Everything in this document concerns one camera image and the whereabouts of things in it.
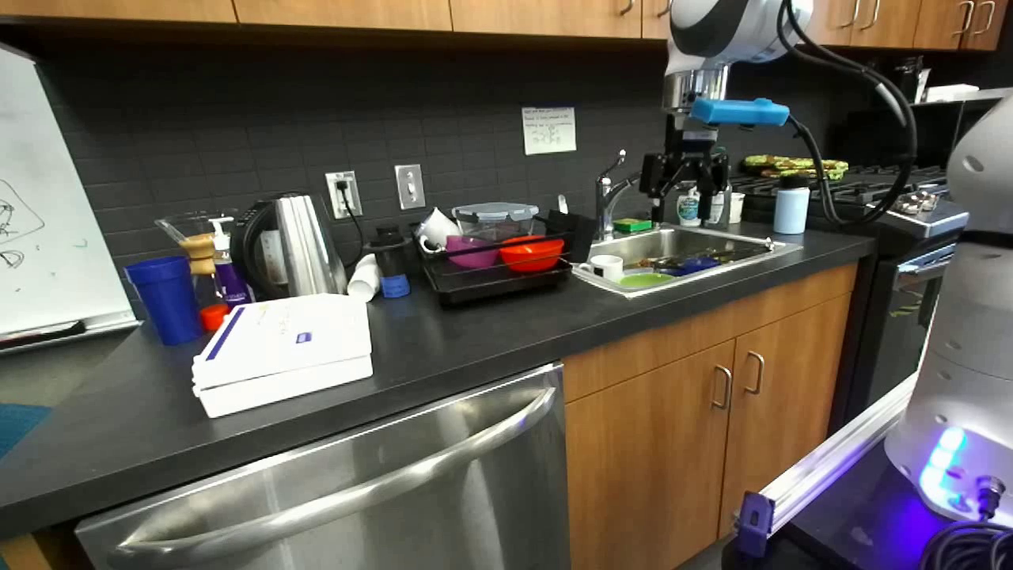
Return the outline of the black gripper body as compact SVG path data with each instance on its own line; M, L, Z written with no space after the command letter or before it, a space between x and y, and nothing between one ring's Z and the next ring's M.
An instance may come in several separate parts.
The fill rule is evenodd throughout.
M719 147L712 102L690 102L666 113L666 150L648 153L638 168L638 192L648 201L651 218L668 213L668 192L690 181L702 201L728 188L732 163Z

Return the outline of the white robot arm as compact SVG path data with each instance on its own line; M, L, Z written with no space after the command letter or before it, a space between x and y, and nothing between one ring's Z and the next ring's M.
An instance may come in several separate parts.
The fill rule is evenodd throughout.
M702 196L722 189L722 126L784 126L790 110L768 99L732 99L733 64L771 64L800 44L815 0L668 0L666 150L643 157L638 192L651 218L690 181Z

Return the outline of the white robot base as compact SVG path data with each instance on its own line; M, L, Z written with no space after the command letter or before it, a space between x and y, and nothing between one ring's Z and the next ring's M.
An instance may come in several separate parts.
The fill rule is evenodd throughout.
M1013 99L955 144L947 188L968 226L886 456L931 511L1013 527Z

